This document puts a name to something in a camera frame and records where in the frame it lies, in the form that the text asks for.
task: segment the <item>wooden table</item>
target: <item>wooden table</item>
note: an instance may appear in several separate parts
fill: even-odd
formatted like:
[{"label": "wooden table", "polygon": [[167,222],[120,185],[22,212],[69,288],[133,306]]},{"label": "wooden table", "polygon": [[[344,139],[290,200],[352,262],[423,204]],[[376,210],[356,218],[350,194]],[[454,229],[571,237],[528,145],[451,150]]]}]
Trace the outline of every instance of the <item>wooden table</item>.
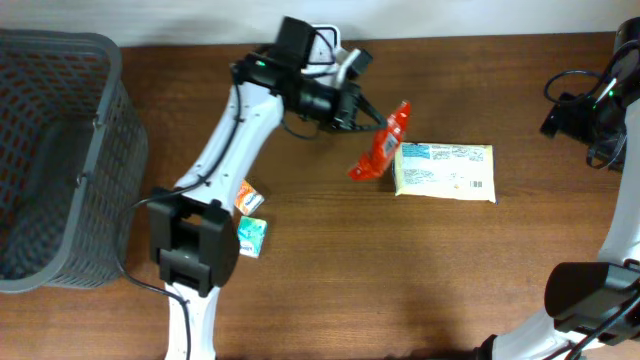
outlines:
[{"label": "wooden table", "polygon": [[[465,350],[517,327],[543,305],[553,267],[591,261],[609,228],[619,174],[585,165],[586,148],[538,133],[547,79],[601,70],[614,35],[367,41],[360,83],[391,112],[413,103],[409,141],[492,144],[499,205],[395,197],[389,176],[346,170],[370,134],[301,141],[277,130],[251,175],[270,195],[259,259],[241,258],[223,289],[215,345],[223,358],[381,359]],[[143,192],[170,187],[196,159],[227,101],[228,64],[251,46],[123,50],[123,81],[144,121]],[[585,89],[590,80],[562,86]],[[128,264],[161,285],[145,211]],[[41,288],[0,296],[2,359],[162,359],[167,300],[124,280],[94,291]],[[638,344],[589,352],[634,358]]]}]

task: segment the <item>white package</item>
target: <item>white package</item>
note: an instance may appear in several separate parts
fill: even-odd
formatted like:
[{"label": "white package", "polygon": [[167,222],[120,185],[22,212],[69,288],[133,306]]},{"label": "white package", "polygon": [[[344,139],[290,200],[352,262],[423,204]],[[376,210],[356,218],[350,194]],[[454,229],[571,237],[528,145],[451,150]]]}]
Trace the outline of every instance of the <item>white package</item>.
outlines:
[{"label": "white package", "polygon": [[393,175],[396,195],[496,202],[491,145],[402,143]]}]

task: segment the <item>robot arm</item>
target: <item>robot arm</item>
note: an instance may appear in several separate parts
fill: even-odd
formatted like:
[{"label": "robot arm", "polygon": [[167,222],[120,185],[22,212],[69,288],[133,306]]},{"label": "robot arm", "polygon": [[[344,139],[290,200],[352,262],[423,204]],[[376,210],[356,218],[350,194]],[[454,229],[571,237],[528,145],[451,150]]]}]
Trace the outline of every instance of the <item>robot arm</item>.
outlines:
[{"label": "robot arm", "polygon": [[[238,258],[238,240],[231,223],[234,200],[260,148],[280,125],[284,113],[291,111],[316,121],[319,129],[327,132],[386,128],[386,119],[353,82],[371,60],[364,50],[347,52],[340,48],[335,27],[312,27],[285,18],[274,44],[233,65],[234,85],[222,119],[197,161],[175,187],[189,188],[205,181],[179,197],[148,204],[151,258],[160,265],[167,291],[188,302],[187,332],[181,305],[169,299],[166,359],[184,359],[189,344],[191,358],[215,359],[216,303],[220,287],[231,276]],[[356,122],[358,110],[375,124]],[[186,221],[191,215],[199,215],[201,224]]]},{"label": "robot arm", "polygon": [[[620,266],[629,260],[640,261],[640,100],[627,107],[625,124],[627,152],[618,203],[609,236],[598,255],[598,261]],[[491,359],[564,359],[572,345],[584,337],[576,331],[556,330],[554,319],[541,309],[513,332],[492,340]],[[586,349],[603,345],[596,340]]]},{"label": "robot arm", "polygon": [[[611,169],[624,166],[613,222],[598,262],[558,265],[547,283],[545,309],[511,333],[487,339],[476,352],[478,359],[564,359],[576,344],[587,335],[597,335],[602,324],[624,313],[625,308],[630,309],[628,316],[613,322],[584,350],[616,345],[627,339],[640,340],[640,324],[635,320],[640,309],[634,309],[640,291],[639,38],[640,18],[624,23],[617,32],[616,54],[623,46],[636,51],[622,55],[617,64],[612,61],[612,83],[623,84],[616,90],[617,97],[611,97],[605,104],[599,104],[598,99],[580,106],[555,106],[541,129],[550,136],[560,130],[596,149],[588,154],[589,164],[595,154]],[[563,96],[574,98],[569,94]],[[591,138],[594,133],[613,141],[597,141]],[[625,141],[626,154],[620,161],[617,159],[620,150],[615,148]]]}]

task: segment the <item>basket rim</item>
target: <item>basket rim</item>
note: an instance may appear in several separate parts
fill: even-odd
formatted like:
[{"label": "basket rim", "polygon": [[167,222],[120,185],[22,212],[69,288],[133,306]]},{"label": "basket rim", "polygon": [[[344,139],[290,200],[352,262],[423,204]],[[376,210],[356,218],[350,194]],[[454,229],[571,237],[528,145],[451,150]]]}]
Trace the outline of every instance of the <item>basket rim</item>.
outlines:
[{"label": "basket rim", "polygon": [[[33,42],[34,44],[90,45],[100,48],[107,55],[110,63],[109,74],[96,109],[97,126],[94,126],[93,136],[82,170],[82,174],[91,174],[95,168],[105,134],[105,127],[100,125],[105,124],[108,119],[111,102],[120,83],[122,73],[122,54],[120,53],[120,49],[111,39],[95,33],[0,29],[0,48],[2,48],[5,41],[10,41],[11,39],[20,39],[22,42]],[[89,184],[86,177],[83,178],[79,176],[78,180],[79,186],[76,187],[73,193],[71,206],[69,207],[69,216],[67,217],[67,223],[62,234],[63,241],[60,244],[58,253],[47,265],[35,274],[22,279],[0,280],[0,293],[22,293],[34,290],[40,286],[47,285],[51,279],[59,274],[71,254],[73,240],[80,219],[80,211]]]}]

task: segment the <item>small box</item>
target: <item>small box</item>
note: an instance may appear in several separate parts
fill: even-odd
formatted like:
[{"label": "small box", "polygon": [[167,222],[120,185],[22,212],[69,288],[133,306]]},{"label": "small box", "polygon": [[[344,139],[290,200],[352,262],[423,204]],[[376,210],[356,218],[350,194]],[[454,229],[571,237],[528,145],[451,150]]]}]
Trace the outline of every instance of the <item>small box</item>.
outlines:
[{"label": "small box", "polygon": [[264,196],[260,195],[246,180],[242,180],[235,203],[236,208],[240,210],[242,215],[249,216],[253,214],[263,202]]},{"label": "small box", "polygon": [[267,233],[267,222],[243,216],[238,224],[240,254],[257,258]]}]

